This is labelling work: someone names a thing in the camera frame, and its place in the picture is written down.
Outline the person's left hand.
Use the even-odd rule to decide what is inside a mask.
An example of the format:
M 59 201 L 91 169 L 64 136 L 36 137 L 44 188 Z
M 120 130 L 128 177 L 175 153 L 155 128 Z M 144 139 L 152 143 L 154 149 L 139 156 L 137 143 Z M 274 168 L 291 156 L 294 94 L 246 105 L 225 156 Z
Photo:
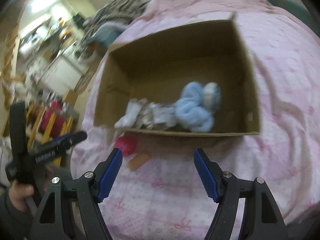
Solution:
M 21 212 L 28 212 L 26 199 L 34 195 L 34 187 L 30 184 L 22 184 L 14 180 L 9 189 L 9 199 L 12 205 Z

